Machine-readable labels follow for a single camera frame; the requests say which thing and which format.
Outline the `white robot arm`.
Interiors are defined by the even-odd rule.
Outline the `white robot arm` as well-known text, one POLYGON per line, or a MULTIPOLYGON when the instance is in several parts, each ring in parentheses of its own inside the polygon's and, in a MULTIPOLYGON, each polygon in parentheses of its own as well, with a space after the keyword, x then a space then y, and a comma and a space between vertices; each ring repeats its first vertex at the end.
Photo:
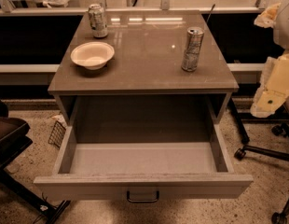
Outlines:
POLYGON ((278 58, 268 57, 262 70, 250 113, 266 118, 275 113, 289 97, 289 0, 266 8, 254 21, 273 29, 273 41, 284 49, 278 58))

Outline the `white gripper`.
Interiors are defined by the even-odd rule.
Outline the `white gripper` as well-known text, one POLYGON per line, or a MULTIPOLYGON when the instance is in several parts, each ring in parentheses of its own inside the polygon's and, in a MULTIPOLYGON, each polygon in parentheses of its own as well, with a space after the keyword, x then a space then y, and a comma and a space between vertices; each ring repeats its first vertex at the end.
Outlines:
MULTIPOLYGON (((267 7, 254 21, 262 28, 273 28, 280 3, 267 7)), ((268 57, 260 77, 260 87, 256 90, 250 112, 254 117, 266 118, 289 97, 289 53, 277 60, 268 57)))

